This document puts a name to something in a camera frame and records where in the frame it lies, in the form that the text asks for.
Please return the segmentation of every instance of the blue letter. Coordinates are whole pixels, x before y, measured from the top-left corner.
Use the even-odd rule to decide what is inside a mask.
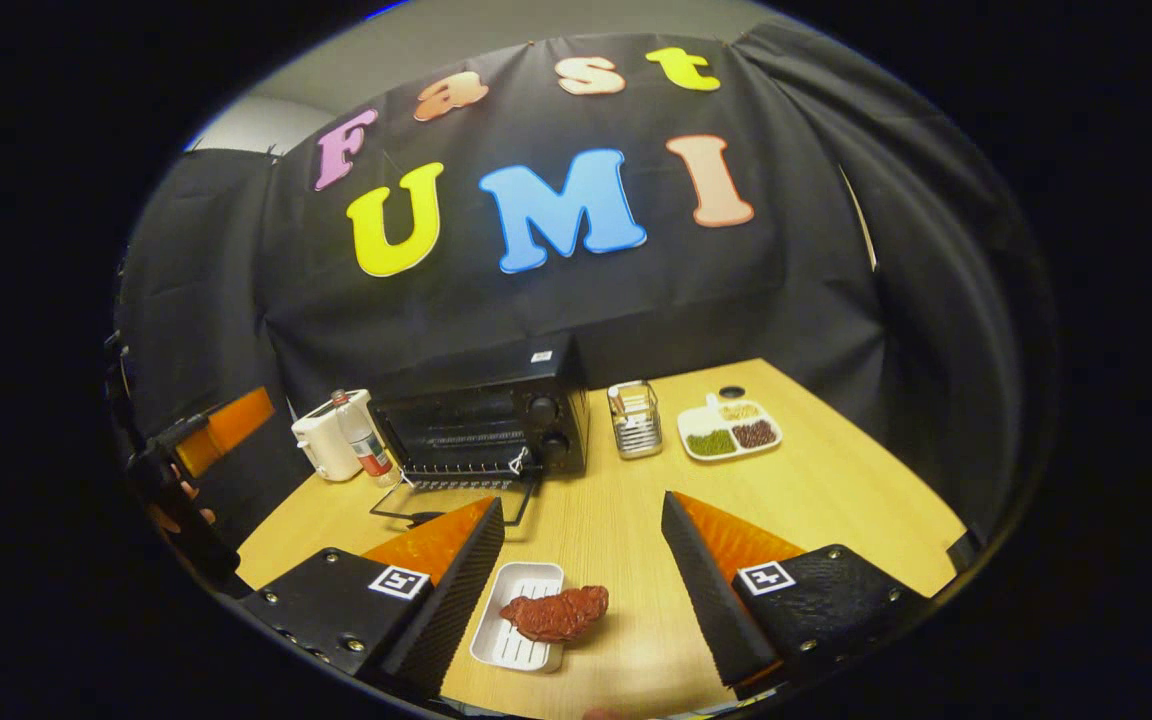
[[[525,165],[513,165],[485,174],[479,188],[495,196],[503,229],[503,258],[500,268],[521,273],[539,268],[548,258],[543,247],[531,240],[536,225],[554,250],[563,258],[576,251],[576,232],[582,214],[589,217],[585,249],[612,252],[639,247],[649,237],[641,225],[634,223],[626,189],[621,187],[620,150],[586,150],[573,158],[567,170],[562,195],[553,191]]]

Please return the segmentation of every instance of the metal utensil holder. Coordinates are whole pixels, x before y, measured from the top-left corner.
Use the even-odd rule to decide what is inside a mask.
[[[607,388],[607,406],[612,410],[612,433],[621,457],[646,457],[664,447],[664,431],[657,409],[655,392],[646,381],[614,384]]]

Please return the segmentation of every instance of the white tray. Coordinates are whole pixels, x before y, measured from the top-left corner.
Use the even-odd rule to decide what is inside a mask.
[[[479,629],[470,642],[470,655],[479,662],[509,667],[511,670],[553,673],[563,661],[562,643],[531,642],[500,609],[513,598],[558,594],[563,589],[563,569],[553,562],[506,562],[497,571],[488,606],[479,619]]]
[[[740,420],[725,420],[721,415],[723,407],[730,406],[753,406],[758,410],[758,415],[751,416],[751,418],[744,418]],[[760,445],[758,447],[741,447],[740,441],[737,441],[735,434],[732,433],[732,429],[736,425],[748,425],[750,423],[756,423],[757,420],[767,420],[768,425],[772,425],[772,433],[776,437],[772,442],[767,445]],[[725,452],[722,455],[696,455],[691,452],[691,447],[687,445],[688,435],[708,435],[708,433],[714,432],[714,430],[726,430],[727,434],[732,438],[732,445],[736,446],[734,452]],[[718,396],[714,393],[710,393],[705,396],[705,406],[691,407],[689,410],[679,414],[679,438],[682,441],[682,448],[687,450],[687,455],[690,455],[695,460],[700,462],[713,462],[717,460],[727,460],[728,457],[740,457],[742,455],[753,455],[756,452],[771,450],[771,448],[781,445],[781,439],[785,435],[781,434],[780,425],[776,425],[776,420],[772,419],[771,415],[767,415],[767,410],[763,409],[758,402],[753,400],[733,400],[732,402],[719,402]]]

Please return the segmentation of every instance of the red meat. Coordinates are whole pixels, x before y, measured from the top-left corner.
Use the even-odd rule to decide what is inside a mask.
[[[516,597],[500,609],[529,641],[559,643],[578,638],[607,612],[607,588],[585,585],[548,597]]]

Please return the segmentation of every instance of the oven knob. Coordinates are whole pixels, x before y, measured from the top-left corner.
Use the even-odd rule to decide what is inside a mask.
[[[553,424],[558,419],[558,404],[553,397],[536,397],[526,406],[526,418],[536,425]]]
[[[567,456],[567,450],[570,449],[570,445],[567,442],[567,435],[563,434],[552,434],[545,437],[540,441],[540,454],[545,458],[545,464],[553,464],[553,462],[561,461]]]

